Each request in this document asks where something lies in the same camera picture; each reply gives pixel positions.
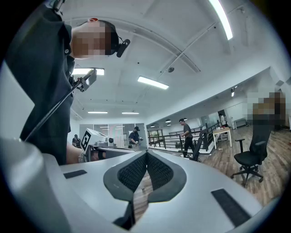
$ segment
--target person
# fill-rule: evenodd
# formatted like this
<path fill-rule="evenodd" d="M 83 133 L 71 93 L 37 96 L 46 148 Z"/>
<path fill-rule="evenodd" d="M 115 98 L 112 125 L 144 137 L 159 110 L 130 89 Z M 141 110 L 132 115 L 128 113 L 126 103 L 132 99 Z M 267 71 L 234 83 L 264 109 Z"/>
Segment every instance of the person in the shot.
<path fill-rule="evenodd" d="M 142 138 L 139 136 L 138 131 L 140 131 L 140 129 L 136 126 L 129 135 L 129 144 L 132 146 L 134 151 L 140 150 L 139 141 L 142 140 Z"/>
<path fill-rule="evenodd" d="M 75 59 L 111 55 L 118 43 L 112 24 L 88 19 L 72 29 L 54 7 L 41 4 L 23 23 L 7 49 L 5 61 L 34 102 L 20 138 L 25 140 L 36 124 L 71 89 Z M 78 163 L 84 152 L 67 142 L 70 132 L 71 94 L 28 140 L 42 153 L 55 156 L 59 165 Z"/>
<path fill-rule="evenodd" d="M 222 114 L 219 114 L 219 118 L 221 121 L 221 126 L 228 127 L 227 122 Z"/>
<path fill-rule="evenodd" d="M 78 138 L 78 135 L 75 134 L 75 137 L 72 140 L 72 145 L 76 148 L 81 148 L 80 144 L 81 144 L 81 140 L 80 140 L 80 138 Z"/>
<path fill-rule="evenodd" d="M 190 129 L 189 125 L 185 123 L 183 118 L 179 120 L 179 123 L 180 123 L 180 125 L 184 126 L 184 129 L 183 129 L 184 133 L 180 134 L 180 136 L 185 137 L 183 156 L 184 156 L 184 158 L 186 158 L 187 152 L 188 152 L 188 147 L 190 147 L 192 151 L 194 151 L 194 149 L 195 149 L 193 142 L 192 142 L 193 136 L 192 136 L 191 129 Z"/>

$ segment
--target gray t-shirt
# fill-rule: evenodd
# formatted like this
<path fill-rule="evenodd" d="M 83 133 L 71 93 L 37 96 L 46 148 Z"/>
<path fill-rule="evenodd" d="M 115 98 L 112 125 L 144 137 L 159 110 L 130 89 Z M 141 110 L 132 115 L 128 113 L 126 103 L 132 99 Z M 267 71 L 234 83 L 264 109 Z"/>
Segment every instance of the gray t-shirt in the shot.
<path fill-rule="evenodd" d="M 187 133 L 187 134 L 185 135 L 185 137 L 193 137 L 192 134 L 191 134 L 191 129 L 190 129 L 190 127 L 189 127 L 188 124 L 185 124 L 185 125 L 184 125 L 184 133 L 185 133 L 186 131 L 189 131 L 189 133 Z"/>

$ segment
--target chair armrest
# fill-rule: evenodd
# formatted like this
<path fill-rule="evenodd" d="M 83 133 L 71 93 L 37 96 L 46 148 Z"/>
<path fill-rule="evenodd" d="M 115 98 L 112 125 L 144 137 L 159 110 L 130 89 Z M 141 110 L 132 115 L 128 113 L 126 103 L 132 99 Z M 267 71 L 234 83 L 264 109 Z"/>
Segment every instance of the chair armrest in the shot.
<path fill-rule="evenodd" d="M 236 142 L 240 142 L 240 147 L 241 147 L 241 153 L 243 153 L 243 149 L 242 149 L 242 141 L 244 140 L 244 138 L 242 139 L 238 139 L 238 140 L 235 140 Z"/>
<path fill-rule="evenodd" d="M 263 145 L 265 143 L 266 143 L 266 141 L 257 142 L 257 143 L 255 143 L 255 146 L 260 146 L 260 145 Z"/>

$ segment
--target fluorescent light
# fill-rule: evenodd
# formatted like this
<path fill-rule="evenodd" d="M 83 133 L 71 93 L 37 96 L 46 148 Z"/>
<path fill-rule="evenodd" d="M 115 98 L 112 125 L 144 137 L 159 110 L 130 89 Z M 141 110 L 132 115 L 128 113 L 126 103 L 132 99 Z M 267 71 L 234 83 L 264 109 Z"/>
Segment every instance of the fluorescent light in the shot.
<path fill-rule="evenodd" d="M 224 31 L 226 32 L 227 39 L 230 40 L 232 38 L 231 26 L 229 25 L 226 13 L 223 10 L 219 0 L 209 0 L 209 2 L 213 6 L 214 10 L 216 11 L 216 13 L 217 13 L 217 15 L 222 23 Z"/>
<path fill-rule="evenodd" d="M 162 89 L 168 89 L 168 87 L 169 87 L 169 86 L 167 86 L 165 84 L 153 81 L 153 80 L 148 79 L 148 78 L 144 78 L 142 76 L 140 76 L 137 81 L 138 82 L 143 82 L 143 83 L 146 83 L 146 84 L 149 84 L 149 85 L 152 85 L 152 86 L 156 86 L 156 87 L 159 87 L 159 88 L 162 88 Z"/>
<path fill-rule="evenodd" d="M 92 68 L 75 68 L 73 75 L 86 75 Z M 97 75 L 104 75 L 104 69 L 96 69 Z"/>
<path fill-rule="evenodd" d="M 133 115 L 137 115 L 137 114 L 139 114 L 139 112 L 123 112 L 122 114 L 133 114 Z"/>
<path fill-rule="evenodd" d="M 89 111 L 89 114 L 107 114 L 108 112 L 106 111 Z"/>

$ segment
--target black pants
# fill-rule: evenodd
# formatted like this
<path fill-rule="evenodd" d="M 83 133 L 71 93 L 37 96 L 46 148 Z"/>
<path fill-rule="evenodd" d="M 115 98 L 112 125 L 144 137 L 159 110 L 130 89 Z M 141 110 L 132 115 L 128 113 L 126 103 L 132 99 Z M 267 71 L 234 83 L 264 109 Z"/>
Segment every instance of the black pants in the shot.
<path fill-rule="evenodd" d="M 184 158 L 186 158 L 189 146 L 192 149 L 192 151 L 194 152 L 195 147 L 194 147 L 193 142 L 192 142 L 192 137 L 186 137 L 186 139 L 185 139 L 185 145 L 184 145 L 185 152 L 183 152 Z"/>

